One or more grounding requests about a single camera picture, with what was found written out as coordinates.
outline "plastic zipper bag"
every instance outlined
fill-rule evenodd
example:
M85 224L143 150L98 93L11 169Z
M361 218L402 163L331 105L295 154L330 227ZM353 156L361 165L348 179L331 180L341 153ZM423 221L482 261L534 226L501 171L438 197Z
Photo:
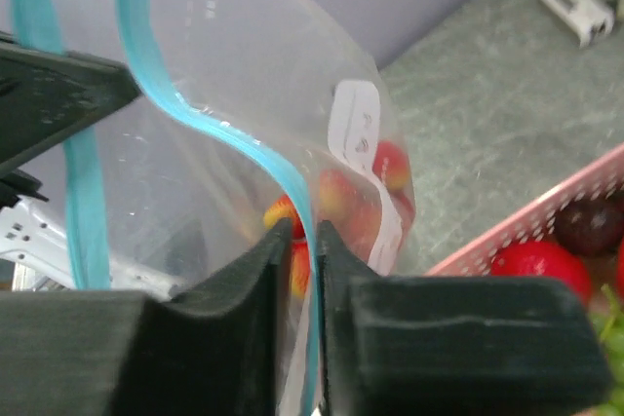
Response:
M331 220L388 273L415 216L409 158L371 59L310 0L13 0L13 16L30 47L126 60L146 96L94 127L96 147L67 159L66 194L41 207L78 245L74 274L94 271L106 259L90 252L105 249L112 287L141 271L139 284L167 297L292 215L275 208L287 197L305 235L293 252L306 243L307 261L292 260L279 410L311 414L314 222ZM62 168L61 157L52 150L33 165ZM99 170L99 192L79 163ZM88 226L96 206L105 236Z

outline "plastic basket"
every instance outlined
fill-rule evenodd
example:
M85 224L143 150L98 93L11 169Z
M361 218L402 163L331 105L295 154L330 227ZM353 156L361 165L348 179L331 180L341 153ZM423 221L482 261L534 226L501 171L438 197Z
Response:
M553 232L555 213L570 201L595 199L624 188L624 144L538 197L433 267L427 275L482 276L492 257L512 242L541 240ZM591 416L592 411L577 416Z

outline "transparent plastic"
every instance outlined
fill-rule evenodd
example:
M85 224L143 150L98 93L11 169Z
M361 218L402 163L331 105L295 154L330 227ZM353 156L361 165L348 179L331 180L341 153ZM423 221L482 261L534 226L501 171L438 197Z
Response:
M14 4L22 33L45 37L45 9ZM286 193L311 258L310 221L329 219L364 261L391 270L415 217L409 158L373 61L317 5L52 5L66 49L126 61L146 96L95 126L111 262L144 266L184 289L255 244ZM65 164L55 150L41 158L48 168ZM54 177L67 182L60 171ZM53 192L38 208L63 225L63 190ZM315 288L304 290L290 307L284 416L312 412L318 318Z

